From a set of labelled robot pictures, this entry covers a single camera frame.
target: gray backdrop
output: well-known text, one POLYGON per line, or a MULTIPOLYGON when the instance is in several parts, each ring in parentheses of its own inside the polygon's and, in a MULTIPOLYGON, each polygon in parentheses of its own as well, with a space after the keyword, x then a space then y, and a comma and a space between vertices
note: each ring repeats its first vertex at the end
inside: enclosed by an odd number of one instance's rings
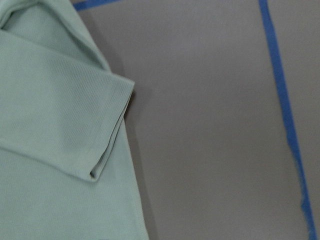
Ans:
MULTIPOLYGON (((269 0, 320 233, 320 0, 269 0)), ((113 72, 150 240, 302 240, 257 0, 122 0, 81 11, 113 72)))

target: mint green shirt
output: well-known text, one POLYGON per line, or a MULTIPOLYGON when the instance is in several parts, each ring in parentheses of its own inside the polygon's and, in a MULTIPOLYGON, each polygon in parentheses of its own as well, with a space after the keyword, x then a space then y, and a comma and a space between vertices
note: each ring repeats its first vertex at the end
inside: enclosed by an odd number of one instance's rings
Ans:
POLYGON ((0 239, 148 240, 113 74, 68 0, 0 0, 0 239))

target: shirt sleeve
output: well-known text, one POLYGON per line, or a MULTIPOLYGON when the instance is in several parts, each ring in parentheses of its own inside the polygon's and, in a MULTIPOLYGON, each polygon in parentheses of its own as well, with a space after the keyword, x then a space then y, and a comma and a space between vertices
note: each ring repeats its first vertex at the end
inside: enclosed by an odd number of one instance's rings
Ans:
POLYGON ((0 55, 0 148, 96 181, 134 82, 3 30, 0 55))

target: blue painter's tape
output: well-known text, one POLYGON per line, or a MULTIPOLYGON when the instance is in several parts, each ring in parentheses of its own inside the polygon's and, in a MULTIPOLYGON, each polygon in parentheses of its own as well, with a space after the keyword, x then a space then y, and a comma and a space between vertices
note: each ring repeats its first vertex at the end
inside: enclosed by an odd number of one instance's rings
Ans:
POLYGON ((309 240, 317 240, 317 232, 314 224, 314 218, 312 214, 311 204, 309 200, 309 193, 307 188, 307 181, 304 173, 304 167, 302 164, 302 158, 299 149, 299 143, 294 123, 293 114, 291 111, 291 105, 289 95, 287 91, 287 85, 285 80, 285 74, 281 63, 281 56, 279 52, 276 32, 270 17, 268 1, 259 0, 260 11, 262 15, 263 27, 266 35, 266 40, 269 48, 269 54, 271 58, 273 76, 276 83, 276 89, 280 100, 280 106, 282 111, 282 118, 284 127, 286 130, 286 138, 288 145, 292 151, 292 155, 295 159, 295 165, 298 171, 300 188, 302 194, 301 208, 304 212, 305 220, 308 227, 309 240))
POLYGON ((80 1, 80 2, 74 3, 73 6, 77 11, 82 11, 82 10, 90 9, 103 4, 110 4, 117 1, 120 1, 120 0, 86 0, 86 1, 80 1))

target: green garment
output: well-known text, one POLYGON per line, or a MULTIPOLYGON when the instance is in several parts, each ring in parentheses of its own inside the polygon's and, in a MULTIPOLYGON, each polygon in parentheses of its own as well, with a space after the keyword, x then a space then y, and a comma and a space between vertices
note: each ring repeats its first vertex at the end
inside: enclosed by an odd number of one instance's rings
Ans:
POLYGON ((0 239, 147 240, 113 74, 68 0, 0 0, 0 239))

